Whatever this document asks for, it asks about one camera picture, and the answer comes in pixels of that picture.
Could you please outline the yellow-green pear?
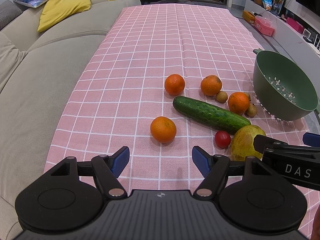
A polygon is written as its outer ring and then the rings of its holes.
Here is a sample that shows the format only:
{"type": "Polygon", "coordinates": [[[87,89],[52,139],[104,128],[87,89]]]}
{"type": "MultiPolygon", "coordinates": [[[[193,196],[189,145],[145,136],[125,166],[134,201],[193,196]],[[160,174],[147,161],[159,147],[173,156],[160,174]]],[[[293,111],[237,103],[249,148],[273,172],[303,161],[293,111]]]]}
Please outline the yellow-green pear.
{"type": "Polygon", "coordinates": [[[233,161],[245,161],[247,156],[262,159],[263,155],[254,149],[253,141],[256,135],[265,136],[266,133],[259,126],[248,125],[239,129],[231,141],[229,153],[233,161]]]}

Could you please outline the red cherry tomato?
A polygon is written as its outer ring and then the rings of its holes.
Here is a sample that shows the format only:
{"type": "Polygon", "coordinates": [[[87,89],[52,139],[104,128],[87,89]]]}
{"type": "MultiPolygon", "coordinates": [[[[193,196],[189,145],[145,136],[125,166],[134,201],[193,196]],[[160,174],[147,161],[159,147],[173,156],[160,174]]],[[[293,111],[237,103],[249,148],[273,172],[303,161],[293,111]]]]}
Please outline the red cherry tomato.
{"type": "Polygon", "coordinates": [[[219,148],[227,148],[231,143],[231,137],[225,131],[216,132],[214,140],[219,148]]]}

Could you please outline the green cucumber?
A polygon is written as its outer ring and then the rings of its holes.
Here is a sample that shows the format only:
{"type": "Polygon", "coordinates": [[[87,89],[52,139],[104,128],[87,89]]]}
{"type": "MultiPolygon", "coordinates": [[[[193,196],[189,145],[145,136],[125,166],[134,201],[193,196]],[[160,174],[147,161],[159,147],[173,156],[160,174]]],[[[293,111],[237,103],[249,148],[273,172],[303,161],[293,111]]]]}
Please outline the green cucumber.
{"type": "Polygon", "coordinates": [[[172,105],[176,111],[219,131],[225,131],[234,135],[239,129],[251,125],[251,122],[226,109],[211,105],[210,103],[177,96],[174,98],[172,105]]]}

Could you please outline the spotted orange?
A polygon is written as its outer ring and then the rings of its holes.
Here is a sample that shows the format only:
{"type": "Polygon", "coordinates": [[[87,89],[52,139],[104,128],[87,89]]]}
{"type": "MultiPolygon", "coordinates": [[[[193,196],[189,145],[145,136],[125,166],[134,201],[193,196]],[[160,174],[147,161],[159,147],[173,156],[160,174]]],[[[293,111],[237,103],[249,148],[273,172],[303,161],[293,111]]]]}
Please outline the spotted orange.
{"type": "Polygon", "coordinates": [[[215,96],[222,88],[222,82],[216,75],[209,75],[201,81],[200,89],[206,96],[215,96]]]}

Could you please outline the green colander bowl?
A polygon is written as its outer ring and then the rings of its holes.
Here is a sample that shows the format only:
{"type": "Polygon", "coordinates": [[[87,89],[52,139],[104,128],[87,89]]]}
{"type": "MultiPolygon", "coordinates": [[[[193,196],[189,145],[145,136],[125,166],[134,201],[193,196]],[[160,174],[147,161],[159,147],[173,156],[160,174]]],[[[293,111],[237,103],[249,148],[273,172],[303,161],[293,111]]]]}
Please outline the green colander bowl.
{"type": "Polygon", "coordinates": [[[262,106],[275,118],[298,120],[311,112],[319,118],[319,99],[308,76],[287,57],[255,49],[253,88],[262,106]]]}

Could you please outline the pink checkered tablecloth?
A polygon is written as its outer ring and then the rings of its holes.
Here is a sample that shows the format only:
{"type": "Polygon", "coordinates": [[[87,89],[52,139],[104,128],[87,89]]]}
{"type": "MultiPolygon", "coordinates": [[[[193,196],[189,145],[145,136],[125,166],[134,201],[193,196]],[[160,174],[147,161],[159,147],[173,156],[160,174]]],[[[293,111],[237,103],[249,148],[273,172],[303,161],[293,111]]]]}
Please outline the pink checkered tablecloth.
{"type": "Polygon", "coordinates": [[[130,162],[119,178],[126,191],[194,191],[202,175],[192,161],[192,148],[200,146],[209,154],[228,151],[217,147],[215,130],[174,109],[164,89],[172,74],[184,78],[184,96],[211,104],[215,99],[204,96],[200,83],[218,76],[227,94],[250,94],[258,110],[252,124],[269,137],[302,144],[305,120],[277,120],[255,96],[253,50],[258,48],[264,49],[260,35],[226,9],[181,4],[123,9],[69,97],[45,169],[67,156],[88,161],[127,146],[130,162]],[[150,132],[159,116],[176,125],[176,136],[166,144],[150,132]]]}

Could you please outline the white router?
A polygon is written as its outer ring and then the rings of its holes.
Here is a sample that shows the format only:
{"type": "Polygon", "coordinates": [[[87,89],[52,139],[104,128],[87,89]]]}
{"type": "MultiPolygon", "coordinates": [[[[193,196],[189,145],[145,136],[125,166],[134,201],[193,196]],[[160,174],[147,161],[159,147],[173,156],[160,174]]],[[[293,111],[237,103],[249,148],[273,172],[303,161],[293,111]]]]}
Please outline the white router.
{"type": "Polygon", "coordinates": [[[312,43],[309,43],[309,46],[313,49],[313,51],[317,54],[320,55],[320,51],[319,51],[319,35],[317,34],[314,41],[312,43]]]}

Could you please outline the white tv cabinet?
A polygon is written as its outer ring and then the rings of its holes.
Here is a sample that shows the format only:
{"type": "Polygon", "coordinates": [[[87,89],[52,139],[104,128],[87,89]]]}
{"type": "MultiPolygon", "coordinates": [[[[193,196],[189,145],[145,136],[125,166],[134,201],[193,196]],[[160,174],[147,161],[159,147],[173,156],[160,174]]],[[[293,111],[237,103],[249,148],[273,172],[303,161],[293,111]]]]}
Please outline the white tv cabinet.
{"type": "Polygon", "coordinates": [[[302,34],[251,0],[246,0],[245,10],[257,12],[264,18],[269,18],[274,27],[272,37],[290,55],[293,61],[303,70],[313,73],[319,72],[319,55],[303,39],[302,34]]]}

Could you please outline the pink storage box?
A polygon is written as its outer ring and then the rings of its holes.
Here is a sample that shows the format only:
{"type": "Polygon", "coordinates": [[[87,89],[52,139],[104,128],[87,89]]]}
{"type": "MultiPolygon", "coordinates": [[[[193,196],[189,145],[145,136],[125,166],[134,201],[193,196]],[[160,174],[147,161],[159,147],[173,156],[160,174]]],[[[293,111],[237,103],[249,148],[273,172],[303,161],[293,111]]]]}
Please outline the pink storage box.
{"type": "Polygon", "coordinates": [[[261,34],[266,36],[272,36],[274,32],[273,23],[270,19],[256,16],[254,21],[254,27],[257,29],[261,34]]]}

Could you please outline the magenta box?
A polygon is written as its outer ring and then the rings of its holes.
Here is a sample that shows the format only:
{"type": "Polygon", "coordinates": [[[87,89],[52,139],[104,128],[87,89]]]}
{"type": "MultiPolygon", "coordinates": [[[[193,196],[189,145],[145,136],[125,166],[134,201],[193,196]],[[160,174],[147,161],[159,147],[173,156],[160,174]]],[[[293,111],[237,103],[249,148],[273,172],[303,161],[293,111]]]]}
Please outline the magenta box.
{"type": "Polygon", "coordinates": [[[295,29],[295,31],[297,31],[298,33],[300,33],[300,34],[303,33],[304,27],[296,20],[288,17],[286,22],[289,26],[291,26],[293,29],[295,29]]]}

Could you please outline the beige sofa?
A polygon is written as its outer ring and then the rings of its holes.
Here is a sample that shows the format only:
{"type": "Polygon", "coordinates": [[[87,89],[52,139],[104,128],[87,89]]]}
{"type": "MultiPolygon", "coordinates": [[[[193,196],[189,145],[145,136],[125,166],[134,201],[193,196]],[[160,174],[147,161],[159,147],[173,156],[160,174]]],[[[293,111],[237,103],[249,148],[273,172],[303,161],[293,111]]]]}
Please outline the beige sofa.
{"type": "Polygon", "coordinates": [[[91,0],[88,11],[38,32],[43,7],[1,30],[1,239],[21,232],[17,195],[44,172],[62,111],[84,68],[125,7],[140,0],[91,0]]]}

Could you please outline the orange box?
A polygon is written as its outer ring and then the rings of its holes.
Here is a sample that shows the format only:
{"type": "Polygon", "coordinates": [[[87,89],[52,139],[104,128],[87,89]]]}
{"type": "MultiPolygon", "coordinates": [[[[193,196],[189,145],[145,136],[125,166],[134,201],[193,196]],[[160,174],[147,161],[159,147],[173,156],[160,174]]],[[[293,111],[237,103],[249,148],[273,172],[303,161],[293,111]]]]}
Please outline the orange box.
{"type": "Polygon", "coordinates": [[[249,12],[249,11],[243,11],[242,12],[242,18],[246,21],[246,22],[248,22],[248,23],[250,23],[250,24],[254,24],[254,22],[255,22],[255,16],[251,13],[251,12],[249,12]]]}

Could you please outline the blue snack bag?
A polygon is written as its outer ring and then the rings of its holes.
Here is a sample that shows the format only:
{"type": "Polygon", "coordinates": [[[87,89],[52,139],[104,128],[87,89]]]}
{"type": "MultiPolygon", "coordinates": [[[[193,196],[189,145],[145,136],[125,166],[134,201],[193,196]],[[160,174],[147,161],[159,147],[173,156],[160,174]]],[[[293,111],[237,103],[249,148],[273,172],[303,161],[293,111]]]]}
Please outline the blue snack bag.
{"type": "Polygon", "coordinates": [[[263,7],[267,11],[271,11],[272,9],[272,0],[261,0],[263,3],[263,7]]]}

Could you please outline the yellow cushion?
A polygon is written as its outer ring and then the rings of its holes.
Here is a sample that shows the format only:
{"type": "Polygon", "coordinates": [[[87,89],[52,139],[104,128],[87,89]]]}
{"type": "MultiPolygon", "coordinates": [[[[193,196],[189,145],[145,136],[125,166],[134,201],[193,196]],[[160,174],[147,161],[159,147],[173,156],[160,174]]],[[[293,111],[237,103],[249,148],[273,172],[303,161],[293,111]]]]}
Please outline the yellow cushion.
{"type": "Polygon", "coordinates": [[[88,11],[91,5],[91,0],[48,0],[41,12],[37,31],[47,31],[71,15],[88,11]]]}

